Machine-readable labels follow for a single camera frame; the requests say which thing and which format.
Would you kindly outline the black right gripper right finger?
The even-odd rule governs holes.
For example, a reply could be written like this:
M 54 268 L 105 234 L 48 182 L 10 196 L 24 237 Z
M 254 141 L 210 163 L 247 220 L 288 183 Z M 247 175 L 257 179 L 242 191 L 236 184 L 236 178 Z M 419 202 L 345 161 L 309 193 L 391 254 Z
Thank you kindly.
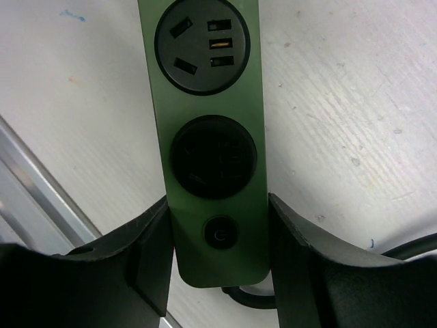
M 269 196 L 270 265 L 281 327 L 435 327 L 436 257 L 352 245 Z

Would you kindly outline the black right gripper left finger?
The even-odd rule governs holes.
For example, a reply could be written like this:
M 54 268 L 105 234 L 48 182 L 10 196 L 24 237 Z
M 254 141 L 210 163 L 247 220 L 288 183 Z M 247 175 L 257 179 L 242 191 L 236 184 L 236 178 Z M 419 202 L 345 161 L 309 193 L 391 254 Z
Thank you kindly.
M 2 327 L 157 327 L 167 313 L 167 201 L 66 255 L 1 246 Z

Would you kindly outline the green power strip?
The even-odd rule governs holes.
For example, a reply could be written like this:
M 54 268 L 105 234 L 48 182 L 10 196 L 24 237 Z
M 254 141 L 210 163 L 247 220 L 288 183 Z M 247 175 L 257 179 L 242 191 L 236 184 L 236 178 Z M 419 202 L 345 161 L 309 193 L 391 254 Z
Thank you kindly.
M 175 253 L 197 288 L 270 270 L 256 1 L 140 1 Z

